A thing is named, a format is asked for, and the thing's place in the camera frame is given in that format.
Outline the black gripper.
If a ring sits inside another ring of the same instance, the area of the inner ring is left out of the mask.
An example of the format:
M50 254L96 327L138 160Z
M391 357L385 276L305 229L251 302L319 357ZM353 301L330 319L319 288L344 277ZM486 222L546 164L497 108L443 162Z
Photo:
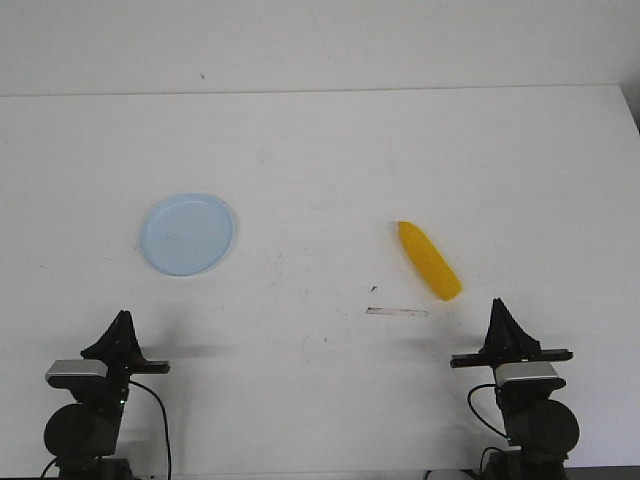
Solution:
M501 298L492 301L489 328L478 353L455 354L449 365L453 369L490 367L505 363L562 362L573 358L568 349L541 349L540 342L528 335L513 318Z
M142 355L133 318L121 310L105 333L91 346L81 351L79 378L108 387L126 385L132 375L164 375L170 371L167 360L148 360Z

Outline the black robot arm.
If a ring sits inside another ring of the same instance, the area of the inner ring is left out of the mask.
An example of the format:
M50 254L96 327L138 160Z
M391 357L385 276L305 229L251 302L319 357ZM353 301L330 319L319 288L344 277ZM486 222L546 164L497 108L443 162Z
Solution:
M564 462L579 440L574 413L551 394L566 386L554 369L569 361L568 349L544 349L516 322L504 302L492 301L489 327L481 349L451 357L454 369L489 367L493 381L471 388L467 406L476 418L508 443L487 447L474 479L565 479ZM491 425L474 407L473 395L493 390L504 429Z
M116 458L117 442L129 398L137 387L157 402L163 424L167 475L172 477L169 422L164 403L151 388L133 381L134 375L164 375L167 361L143 356L131 312L121 310L103 335L81 351L78 359L60 359L45 374L46 383L67 390L74 401L58 409L47 421L43 441L53 456L60 479L133 479L126 458Z

